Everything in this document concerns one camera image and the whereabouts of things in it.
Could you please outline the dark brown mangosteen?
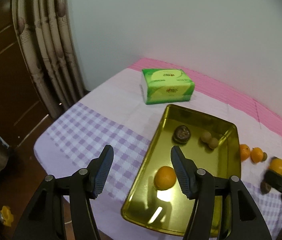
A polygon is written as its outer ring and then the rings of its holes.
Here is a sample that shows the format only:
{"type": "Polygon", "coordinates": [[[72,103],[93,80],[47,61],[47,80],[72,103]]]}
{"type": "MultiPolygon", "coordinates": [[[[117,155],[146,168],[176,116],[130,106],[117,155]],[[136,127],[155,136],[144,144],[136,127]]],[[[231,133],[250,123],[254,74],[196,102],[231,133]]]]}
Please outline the dark brown mangosteen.
{"type": "Polygon", "coordinates": [[[266,183],[264,180],[260,183],[260,191],[262,194],[268,194],[271,191],[272,187],[266,183]]]}
{"type": "Polygon", "coordinates": [[[191,131],[185,125],[176,127],[172,139],[179,144],[186,144],[191,137],[191,131]]]}

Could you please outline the orange tangerine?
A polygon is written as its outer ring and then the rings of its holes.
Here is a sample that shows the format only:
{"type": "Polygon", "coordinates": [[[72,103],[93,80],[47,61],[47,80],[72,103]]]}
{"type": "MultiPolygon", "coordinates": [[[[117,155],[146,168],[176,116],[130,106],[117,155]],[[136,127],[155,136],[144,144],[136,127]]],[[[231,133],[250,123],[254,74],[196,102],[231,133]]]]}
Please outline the orange tangerine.
{"type": "Polygon", "coordinates": [[[154,185],[157,190],[165,191],[175,185],[176,179],[176,173],[172,167],[162,166],[154,177],[154,185]]]}
{"type": "Polygon", "coordinates": [[[245,161],[250,157],[250,148],[246,144],[240,144],[240,158],[241,161],[245,161]]]}
{"type": "Polygon", "coordinates": [[[268,169],[282,176],[282,159],[273,158],[269,163],[268,169]]]}
{"type": "Polygon", "coordinates": [[[253,163],[259,163],[263,161],[264,153],[259,147],[255,147],[250,152],[250,158],[253,163]]]}

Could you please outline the small brown longan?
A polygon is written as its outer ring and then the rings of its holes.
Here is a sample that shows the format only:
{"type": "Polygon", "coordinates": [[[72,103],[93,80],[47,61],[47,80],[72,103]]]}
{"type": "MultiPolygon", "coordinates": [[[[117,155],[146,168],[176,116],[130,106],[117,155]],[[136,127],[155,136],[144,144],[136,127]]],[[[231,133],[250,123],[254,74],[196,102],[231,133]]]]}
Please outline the small brown longan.
{"type": "Polygon", "coordinates": [[[212,139],[212,134],[208,131],[205,131],[201,134],[200,139],[202,142],[208,144],[210,140],[212,139]]]}
{"type": "Polygon", "coordinates": [[[268,155],[266,154],[266,152],[263,152],[262,162],[266,161],[267,158],[268,158],[268,155]]]}
{"type": "Polygon", "coordinates": [[[212,150],[217,148],[218,145],[219,145],[219,140],[217,138],[211,138],[210,141],[208,142],[208,146],[212,150]]]}

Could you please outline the yellow plastic knob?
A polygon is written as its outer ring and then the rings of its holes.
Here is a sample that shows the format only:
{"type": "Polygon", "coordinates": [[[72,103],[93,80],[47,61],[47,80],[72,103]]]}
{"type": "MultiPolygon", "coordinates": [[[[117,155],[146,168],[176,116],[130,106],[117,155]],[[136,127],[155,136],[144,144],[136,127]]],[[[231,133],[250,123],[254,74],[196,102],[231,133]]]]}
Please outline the yellow plastic knob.
{"type": "Polygon", "coordinates": [[[14,216],[11,213],[10,207],[3,206],[0,210],[0,221],[4,226],[11,227],[14,222],[14,216]]]}

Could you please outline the dark wooden door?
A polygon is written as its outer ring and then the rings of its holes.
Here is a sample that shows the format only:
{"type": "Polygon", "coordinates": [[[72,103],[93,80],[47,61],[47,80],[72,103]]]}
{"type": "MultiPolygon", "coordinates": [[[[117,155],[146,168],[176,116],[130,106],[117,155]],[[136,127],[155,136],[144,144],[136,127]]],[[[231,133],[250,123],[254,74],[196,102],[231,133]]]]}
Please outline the dark wooden door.
{"type": "Polygon", "coordinates": [[[19,145],[48,116],[16,37],[12,0],[0,0],[0,137],[19,145]]]}

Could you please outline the pink purple checked tablecloth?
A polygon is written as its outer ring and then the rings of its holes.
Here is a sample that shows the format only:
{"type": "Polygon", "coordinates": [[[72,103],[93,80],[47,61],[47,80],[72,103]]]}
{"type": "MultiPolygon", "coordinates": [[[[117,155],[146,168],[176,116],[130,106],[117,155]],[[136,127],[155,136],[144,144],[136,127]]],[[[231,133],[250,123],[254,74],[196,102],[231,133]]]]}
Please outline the pink purple checked tablecloth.
{"type": "MultiPolygon", "coordinates": [[[[123,219],[121,207],[165,110],[146,105],[140,88],[145,68],[171,64],[143,58],[87,94],[36,141],[34,153],[45,171],[66,177],[86,167],[105,145],[114,162],[102,194],[92,202],[98,228],[113,239],[168,239],[123,219]]],[[[187,69],[195,90],[182,106],[232,122],[239,141],[282,159],[282,119],[262,104],[228,85],[187,69]]]]}

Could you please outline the green tissue pack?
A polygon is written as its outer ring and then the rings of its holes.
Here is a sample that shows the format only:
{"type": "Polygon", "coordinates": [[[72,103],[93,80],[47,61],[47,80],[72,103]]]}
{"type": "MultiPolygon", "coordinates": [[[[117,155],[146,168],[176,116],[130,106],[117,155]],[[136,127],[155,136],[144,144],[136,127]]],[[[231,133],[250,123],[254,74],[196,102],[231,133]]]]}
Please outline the green tissue pack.
{"type": "Polygon", "coordinates": [[[190,101],[194,81],[181,69],[142,69],[140,88],[145,104],[190,101]]]}

